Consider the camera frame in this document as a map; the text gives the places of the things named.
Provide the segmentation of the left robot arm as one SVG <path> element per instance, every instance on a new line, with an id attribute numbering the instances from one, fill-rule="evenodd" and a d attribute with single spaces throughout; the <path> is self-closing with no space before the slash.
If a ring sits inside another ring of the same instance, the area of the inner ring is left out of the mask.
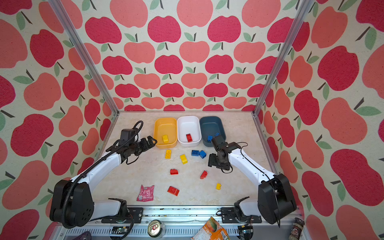
<path id="1" fill-rule="evenodd" d="M 125 200 L 109 198 L 95 202 L 92 192 L 115 168 L 133 164 L 129 161 L 130 156 L 139 158 L 155 147 L 157 140 L 153 137 L 140 138 L 143 125 L 143 121 L 138 121 L 131 129 L 123 130 L 121 138 L 99 160 L 70 180 L 61 180 L 55 185 L 49 215 L 52 222 L 72 229 L 99 219 L 132 219 Z"/>

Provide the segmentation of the red lego brick front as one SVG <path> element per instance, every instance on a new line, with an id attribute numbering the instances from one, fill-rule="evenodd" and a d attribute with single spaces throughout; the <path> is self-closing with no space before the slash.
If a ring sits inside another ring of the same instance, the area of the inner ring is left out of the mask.
<path id="1" fill-rule="evenodd" d="M 178 196 L 180 190 L 177 189 L 177 188 L 175 188 L 175 187 L 170 186 L 170 187 L 168 188 L 167 192 L 170 193 L 170 194 L 172 194 L 172 195 L 174 195 L 174 196 Z"/>

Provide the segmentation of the dark teal plastic container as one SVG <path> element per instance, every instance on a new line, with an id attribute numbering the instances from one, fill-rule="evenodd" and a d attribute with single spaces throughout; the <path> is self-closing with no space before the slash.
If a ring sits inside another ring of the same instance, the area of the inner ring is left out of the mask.
<path id="1" fill-rule="evenodd" d="M 207 116 L 200 119 L 202 141 L 206 147 L 213 147 L 212 142 L 208 141 L 209 136 L 215 137 L 218 133 L 226 140 L 227 136 L 222 120 L 217 116 Z"/>

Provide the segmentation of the aluminium frame post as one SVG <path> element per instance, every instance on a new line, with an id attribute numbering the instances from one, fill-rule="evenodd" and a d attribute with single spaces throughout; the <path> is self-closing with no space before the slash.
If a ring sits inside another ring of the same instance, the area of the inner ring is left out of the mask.
<path id="1" fill-rule="evenodd" d="M 64 5 L 61 1 L 48 1 L 50 6 L 52 7 L 55 15 L 57 16 L 58 20 L 60 21 L 61 25 L 63 26 L 65 32 L 69 36 L 69 39 L 72 41 L 74 47 L 76 48 L 80 58 L 82 59 L 83 63 L 85 64 L 89 74 L 93 77 L 93 80 L 95 81 L 95 84 L 97 85 L 98 89 L 100 90 L 102 96 L 104 97 L 106 103 L 108 104 L 109 108 L 112 111 L 112 115 L 117 118 L 119 116 L 119 110 L 117 108 L 117 105 L 115 101 L 113 100 L 113 97 L 109 93 L 109 90 L 101 77 L 100 73 L 98 72 L 94 61 L 92 60 L 91 55 L 89 54 L 86 46 L 82 42 L 81 38 L 79 37 L 75 26 L 73 25 L 70 16 L 67 14 Z"/>
<path id="2" fill-rule="evenodd" d="M 310 11 L 310 8 L 315 3 L 314 0 L 301 1 L 301 2 L 302 2 L 302 5 L 298 9 L 298 12 L 297 12 L 296 17 L 294 18 L 294 21 L 292 23 L 292 26 L 288 32 L 286 40 L 283 42 L 283 45 L 281 47 L 281 50 L 279 51 L 279 55 L 277 57 L 277 60 L 275 61 L 275 64 L 272 68 L 272 71 L 267 78 L 267 81 L 266 81 L 265 87 L 262 91 L 262 94 L 258 99 L 258 102 L 257 102 L 257 105 L 256 105 L 254 111 L 252 112 L 252 117 L 254 119 L 257 118 L 260 110 L 262 109 L 262 106 L 265 103 L 265 100 L 268 96 L 268 93 L 272 88 L 273 82 L 277 79 L 277 74 L 280 72 L 286 56 L 289 54 L 290 50 L 293 50 L 293 42 L 296 39 L 296 37 L 300 31 L 300 28 L 301 28 L 302 24 L 304 23 L 304 20 L 306 19 L 306 16 L 308 15 L 308 13 Z"/>

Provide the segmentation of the red curved lego brick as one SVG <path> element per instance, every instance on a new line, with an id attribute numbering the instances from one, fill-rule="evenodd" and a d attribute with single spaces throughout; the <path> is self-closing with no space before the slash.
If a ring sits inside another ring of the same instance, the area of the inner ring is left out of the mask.
<path id="1" fill-rule="evenodd" d="M 170 170 L 170 175 L 178 175 L 178 174 L 179 174 L 178 170 L 176 170 L 176 169 Z"/>

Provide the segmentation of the right aluminium frame post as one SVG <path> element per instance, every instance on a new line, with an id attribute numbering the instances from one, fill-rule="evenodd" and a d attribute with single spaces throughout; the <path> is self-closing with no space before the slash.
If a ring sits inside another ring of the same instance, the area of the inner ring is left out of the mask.
<path id="1" fill-rule="evenodd" d="M 289 54 L 290 50 L 293 50 L 293 42 L 296 39 L 296 37 L 300 31 L 300 28 L 301 28 L 302 24 L 304 23 L 304 20 L 306 19 L 306 16 L 308 15 L 308 13 L 310 11 L 310 8 L 315 3 L 314 0 L 301 1 L 301 2 L 302 2 L 302 5 L 298 9 L 298 12 L 297 12 L 296 17 L 294 18 L 294 21 L 292 23 L 292 26 L 288 32 L 286 40 L 283 42 L 283 45 L 281 47 L 281 50 L 279 51 L 279 55 L 277 57 L 277 60 L 275 61 L 275 64 L 272 68 L 272 71 L 267 78 L 267 81 L 266 81 L 265 87 L 262 91 L 262 94 L 258 99 L 258 102 L 257 102 L 257 105 L 256 105 L 254 111 L 252 112 L 252 117 L 254 119 L 257 118 L 260 110 L 262 109 L 262 106 L 265 103 L 265 100 L 268 96 L 268 93 L 272 88 L 273 82 L 277 79 L 277 74 L 280 72 L 286 56 Z"/>

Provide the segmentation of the dark glass jar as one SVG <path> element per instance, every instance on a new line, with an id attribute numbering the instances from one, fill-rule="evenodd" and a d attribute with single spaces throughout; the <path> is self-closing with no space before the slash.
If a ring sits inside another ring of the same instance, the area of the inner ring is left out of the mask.
<path id="1" fill-rule="evenodd" d="M 295 218 L 288 240 L 299 240 L 304 229 L 305 222 L 300 218 Z"/>

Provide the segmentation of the soda can top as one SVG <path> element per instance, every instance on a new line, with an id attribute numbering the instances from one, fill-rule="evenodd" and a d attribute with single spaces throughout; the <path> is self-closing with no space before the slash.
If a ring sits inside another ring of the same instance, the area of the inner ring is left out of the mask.
<path id="1" fill-rule="evenodd" d="M 151 238 L 162 238 L 166 232 L 165 224 L 160 220 L 153 220 L 149 223 L 147 231 Z"/>

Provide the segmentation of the red lego brick angled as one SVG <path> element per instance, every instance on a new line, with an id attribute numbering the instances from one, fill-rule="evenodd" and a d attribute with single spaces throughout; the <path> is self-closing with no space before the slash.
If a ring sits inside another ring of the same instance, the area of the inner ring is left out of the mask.
<path id="1" fill-rule="evenodd" d="M 200 176 L 200 179 L 201 180 L 205 179 L 207 177 L 207 175 L 208 175 L 208 172 L 207 171 L 203 171 L 201 176 Z"/>

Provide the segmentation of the white plastic container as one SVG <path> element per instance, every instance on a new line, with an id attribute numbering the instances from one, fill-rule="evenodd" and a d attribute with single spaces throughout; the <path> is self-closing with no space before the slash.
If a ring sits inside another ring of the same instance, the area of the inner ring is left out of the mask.
<path id="1" fill-rule="evenodd" d="M 182 147 L 196 147 L 202 140 L 200 120 L 196 116 L 183 116 L 177 119 L 178 142 Z M 193 142 L 188 143 L 186 134 L 191 134 Z"/>

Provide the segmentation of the yellow plastic container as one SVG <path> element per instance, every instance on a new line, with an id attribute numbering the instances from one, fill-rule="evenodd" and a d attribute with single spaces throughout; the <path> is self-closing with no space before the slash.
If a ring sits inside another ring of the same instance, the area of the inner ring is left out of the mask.
<path id="1" fill-rule="evenodd" d="M 163 143 L 162 135 L 167 135 L 169 143 Z M 155 121 L 154 139 L 158 141 L 156 147 L 158 149 L 171 149 L 178 143 L 178 128 L 175 118 L 160 118 Z"/>

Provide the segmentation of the yellow lego brick upright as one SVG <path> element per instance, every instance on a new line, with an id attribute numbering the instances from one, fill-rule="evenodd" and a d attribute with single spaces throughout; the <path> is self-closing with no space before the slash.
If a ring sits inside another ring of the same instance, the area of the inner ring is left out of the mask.
<path id="1" fill-rule="evenodd" d="M 171 159 L 171 157 L 172 157 L 172 151 L 166 150 L 165 159 Z"/>

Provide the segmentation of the left aluminium frame post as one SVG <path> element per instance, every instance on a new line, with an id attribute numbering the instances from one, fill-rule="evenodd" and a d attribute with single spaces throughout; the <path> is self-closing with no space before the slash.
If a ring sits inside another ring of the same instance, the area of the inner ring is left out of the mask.
<path id="1" fill-rule="evenodd" d="M 50 6 L 52 7 L 55 15 L 57 16 L 58 20 L 60 21 L 61 25 L 63 26 L 65 32 L 69 36 L 69 39 L 72 41 L 74 47 L 76 48 L 80 58 L 82 59 L 83 63 L 85 64 L 89 74 L 93 77 L 93 80 L 95 81 L 95 84 L 97 85 L 98 89 L 100 90 L 102 96 L 104 97 L 106 103 L 108 104 L 109 108 L 112 111 L 112 115 L 117 118 L 119 116 L 119 110 L 117 108 L 117 105 L 115 101 L 113 100 L 113 97 L 109 93 L 109 90 L 101 77 L 100 73 L 98 72 L 94 61 L 92 60 L 91 55 L 89 54 L 86 46 L 82 42 L 81 38 L 79 37 L 75 26 L 73 25 L 70 16 L 67 14 L 64 5 L 61 1 L 48 1 Z"/>

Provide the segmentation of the yellow curved lego brick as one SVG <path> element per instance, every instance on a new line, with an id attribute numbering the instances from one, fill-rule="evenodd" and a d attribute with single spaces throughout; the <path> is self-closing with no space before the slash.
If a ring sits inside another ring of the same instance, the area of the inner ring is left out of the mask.
<path id="1" fill-rule="evenodd" d="M 181 162 L 183 165 L 188 163 L 188 159 L 187 159 L 187 156 L 185 154 L 180 155 L 180 159 L 181 159 Z"/>

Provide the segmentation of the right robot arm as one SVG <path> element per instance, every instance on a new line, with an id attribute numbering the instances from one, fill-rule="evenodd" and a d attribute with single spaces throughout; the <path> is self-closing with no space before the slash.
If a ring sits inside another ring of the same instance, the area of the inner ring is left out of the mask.
<path id="1" fill-rule="evenodd" d="M 235 142 L 217 143 L 213 141 L 215 154 L 209 156 L 209 166 L 230 173 L 233 167 L 239 169 L 258 187 L 258 198 L 244 197 L 234 203 L 238 222 L 247 223 L 252 216 L 261 216 L 267 223 L 280 224 L 282 218 L 297 210 L 297 203 L 288 178 L 284 174 L 274 174 L 251 157 Z"/>

